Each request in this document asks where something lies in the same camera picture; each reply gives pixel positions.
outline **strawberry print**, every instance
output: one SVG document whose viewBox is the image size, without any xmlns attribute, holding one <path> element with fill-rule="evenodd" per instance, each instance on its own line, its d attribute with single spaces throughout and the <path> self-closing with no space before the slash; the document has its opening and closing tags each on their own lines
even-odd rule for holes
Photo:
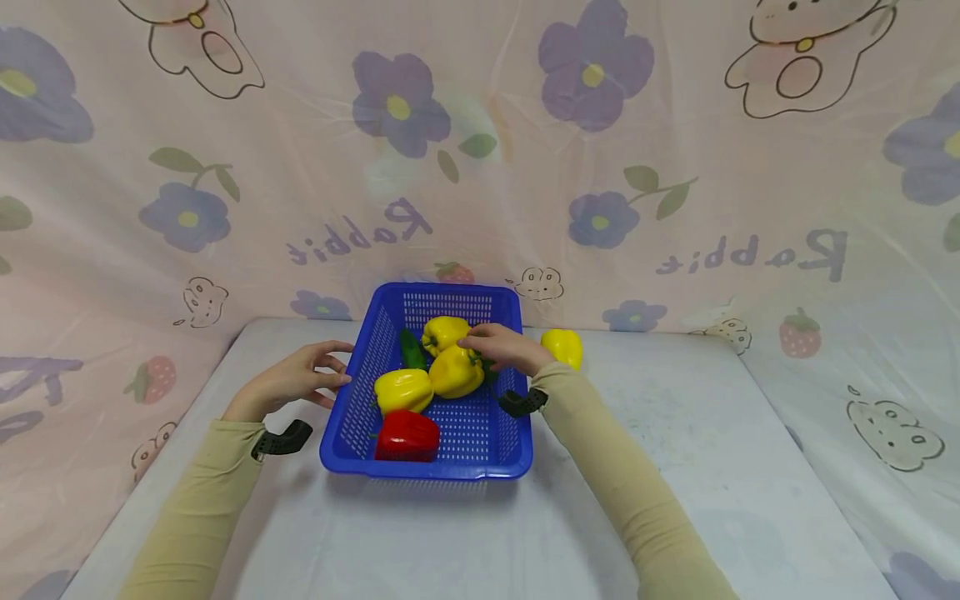
<svg viewBox="0 0 960 600">
<path fill-rule="evenodd" d="M 137 368 L 136 376 L 123 393 L 133 393 L 137 404 L 154 404 L 169 394 L 175 383 L 177 368 L 173 361 L 166 356 L 155 356 Z"/>
<path fill-rule="evenodd" d="M 780 347 L 790 358 L 809 358 L 820 350 L 820 324 L 806 316 L 802 308 L 780 325 Z"/>
<path fill-rule="evenodd" d="M 440 283 L 473 283 L 473 272 L 459 262 L 434 263 Z"/>
</svg>

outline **red bell pepper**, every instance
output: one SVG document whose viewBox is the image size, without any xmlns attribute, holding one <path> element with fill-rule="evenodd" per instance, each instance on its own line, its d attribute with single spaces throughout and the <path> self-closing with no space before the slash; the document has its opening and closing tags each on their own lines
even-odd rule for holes
<svg viewBox="0 0 960 600">
<path fill-rule="evenodd" d="M 373 458 L 432 463 L 439 449 L 440 427 L 437 423 L 411 411 L 394 411 L 383 420 Z"/>
</svg>

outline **hand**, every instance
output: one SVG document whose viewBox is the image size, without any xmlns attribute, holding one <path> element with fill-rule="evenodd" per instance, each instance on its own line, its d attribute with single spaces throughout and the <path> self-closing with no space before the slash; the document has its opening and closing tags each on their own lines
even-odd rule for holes
<svg viewBox="0 0 960 600">
<path fill-rule="evenodd" d="M 550 350 L 512 329 L 496 323 L 485 323 L 470 330 L 457 342 L 460 348 L 476 350 L 484 358 L 495 361 L 493 371 L 513 367 L 528 377 L 556 362 Z"/>
<path fill-rule="evenodd" d="M 353 344 L 329 341 L 300 348 L 237 392 L 223 420 L 261 421 L 299 398 L 331 408 L 333 398 L 317 390 L 327 388 L 336 394 L 340 386 L 350 382 L 350 377 L 344 374 L 347 365 L 330 356 L 330 352 L 353 352 Z M 334 372 L 315 372 L 315 367 Z"/>
</svg>

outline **person's right hand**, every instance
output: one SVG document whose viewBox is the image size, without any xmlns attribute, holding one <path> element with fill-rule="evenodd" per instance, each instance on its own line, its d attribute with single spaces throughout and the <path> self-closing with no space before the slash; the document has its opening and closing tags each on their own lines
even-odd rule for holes
<svg viewBox="0 0 960 600">
<path fill-rule="evenodd" d="M 480 324 L 466 338 L 457 342 L 460 348 L 476 350 L 484 358 L 495 361 L 493 371 L 513 367 L 528 377 L 556 362 L 550 350 L 536 341 L 496 323 Z"/>
</svg>

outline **beige sleeve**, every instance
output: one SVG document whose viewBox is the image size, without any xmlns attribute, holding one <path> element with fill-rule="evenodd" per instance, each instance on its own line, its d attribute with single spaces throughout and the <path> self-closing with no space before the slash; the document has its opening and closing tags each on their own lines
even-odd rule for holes
<svg viewBox="0 0 960 600">
<path fill-rule="evenodd" d="M 251 456 L 263 423 L 216 420 L 163 503 L 120 600 L 206 600 L 262 463 Z"/>
<path fill-rule="evenodd" d="M 533 385 L 549 400 L 543 417 L 566 447 L 623 540 L 642 600 L 735 599 L 657 467 L 613 418 L 587 379 L 562 363 Z"/>
</svg>

